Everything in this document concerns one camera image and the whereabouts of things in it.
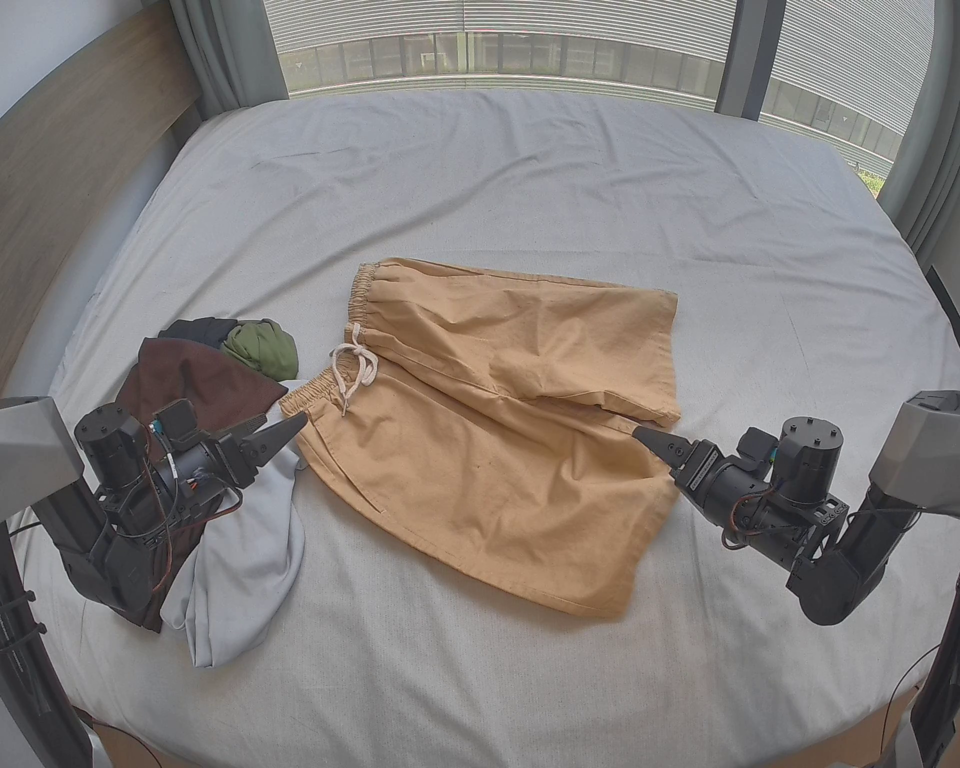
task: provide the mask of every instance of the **brown garment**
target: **brown garment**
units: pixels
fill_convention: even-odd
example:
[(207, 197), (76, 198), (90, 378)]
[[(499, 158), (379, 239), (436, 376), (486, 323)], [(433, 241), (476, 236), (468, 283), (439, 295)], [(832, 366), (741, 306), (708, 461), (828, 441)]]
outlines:
[[(346, 414), (332, 369), (280, 407), (307, 412), (312, 469), (394, 536), (536, 603), (616, 616), (677, 491), (635, 425), (607, 411), (680, 417), (676, 306), (566, 277), (367, 264), (345, 340), (356, 331), (378, 356), (375, 379), (361, 377)], [(337, 362), (347, 387), (357, 351)]]
[[(142, 423), (172, 400), (186, 397), (197, 411), (201, 429), (215, 432), (233, 426), (257, 414), (266, 413), (287, 392), (272, 379), (227, 357), (220, 350), (183, 339), (144, 339), (120, 388), (116, 401)], [(151, 439), (150, 458), (161, 456), (159, 445)], [(160, 631), (160, 606), (168, 588), (200, 537), (198, 525), (173, 537), (173, 565), (170, 575), (147, 607), (122, 615), (133, 624)], [(167, 566), (166, 544), (154, 551), (154, 581), (159, 582)]]

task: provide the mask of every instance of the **wooden headboard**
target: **wooden headboard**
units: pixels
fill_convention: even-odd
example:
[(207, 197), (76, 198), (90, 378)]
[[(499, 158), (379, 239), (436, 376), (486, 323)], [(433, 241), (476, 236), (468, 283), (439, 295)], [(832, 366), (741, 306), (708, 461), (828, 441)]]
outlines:
[(158, 2), (0, 117), (0, 391), (84, 230), (199, 96), (170, 6)]

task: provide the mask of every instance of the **wrinkled bed sheet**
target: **wrinkled bed sheet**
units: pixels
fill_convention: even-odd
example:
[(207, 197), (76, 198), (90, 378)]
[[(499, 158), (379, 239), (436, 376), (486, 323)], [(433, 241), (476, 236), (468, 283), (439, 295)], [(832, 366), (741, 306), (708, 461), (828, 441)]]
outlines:
[[(750, 425), (833, 420), (833, 491), (853, 506), (900, 403), (960, 385), (910, 251), (826, 144), (609, 97), (378, 93), (240, 110), (191, 138), (66, 352), (68, 426), (175, 318), (274, 318), (314, 375), (357, 265), (393, 256), (675, 291), (677, 431), (732, 450)], [(71, 699), (209, 766), (758, 764), (886, 703), (942, 631), (960, 544), (922, 519), (822, 628), (785, 572), (723, 549), (681, 500), (626, 617), (604, 622), (423, 556), (310, 472), (294, 504), (300, 576), (266, 641), (215, 670), (169, 628), (85, 602), (41, 529), (17, 537)]]

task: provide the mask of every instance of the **wooden floor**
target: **wooden floor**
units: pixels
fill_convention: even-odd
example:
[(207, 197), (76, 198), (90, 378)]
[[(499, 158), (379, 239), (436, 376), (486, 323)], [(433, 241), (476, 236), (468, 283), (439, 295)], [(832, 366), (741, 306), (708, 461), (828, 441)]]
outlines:
[[(887, 736), (900, 720), (903, 708), (910, 702), (914, 691), (901, 696), (894, 702), (887, 723)], [(880, 729), (883, 724), (883, 712), (874, 712), (868, 718), (816, 746), (797, 755), (769, 763), (764, 768), (828, 768), (835, 762), (864, 766), (874, 762), (879, 754)], [(183, 762), (163, 755), (156, 750), (148, 754), (147, 748), (135, 739), (123, 733), (102, 726), (96, 727), (113, 761), (114, 768), (199, 768), (193, 763)], [(960, 738), (955, 739), (940, 763), (940, 768), (960, 768)]]

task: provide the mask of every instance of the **white drawstring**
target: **white drawstring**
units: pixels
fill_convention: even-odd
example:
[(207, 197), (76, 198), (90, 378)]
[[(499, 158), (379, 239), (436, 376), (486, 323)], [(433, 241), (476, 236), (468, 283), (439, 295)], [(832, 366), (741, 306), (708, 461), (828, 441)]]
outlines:
[[(353, 397), (354, 393), (360, 388), (360, 385), (363, 384), (365, 387), (369, 387), (373, 384), (373, 380), (376, 378), (376, 364), (378, 362), (376, 355), (360, 344), (360, 323), (353, 324), (353, 333), (351, 335), (353, 337), (352, 344), (350, 342), (343, 342), (334, 347), (333, 351), (330, 352), (333, 379), (337, 382), (340, 399), (344, 402), (344, 416), (347, 415), (350, 398)], [(357, 372), (357, 377), (353, 380), (353, 383), (350, 384), (349, 389), (347, 388), (347, 382), (344, 381), (344, 378), (337, 370), (337, 358), (341, 352), (353, 352), (353, 354), (357, 356), (357, 361), (360, 363), (360, 370)]]

